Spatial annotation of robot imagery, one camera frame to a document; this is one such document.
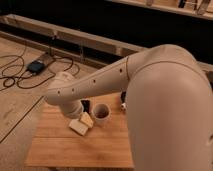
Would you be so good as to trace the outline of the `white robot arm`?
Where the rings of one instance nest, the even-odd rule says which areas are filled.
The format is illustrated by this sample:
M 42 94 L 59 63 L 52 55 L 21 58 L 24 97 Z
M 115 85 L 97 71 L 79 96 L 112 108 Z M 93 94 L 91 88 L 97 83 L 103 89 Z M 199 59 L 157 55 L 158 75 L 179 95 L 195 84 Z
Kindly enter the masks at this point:
M 58 74 L 45 100 L 66 110 L 122 91 L 134 171 L 213 171 L 213 90 L 180 46 L 149 48 L 77 80 Z

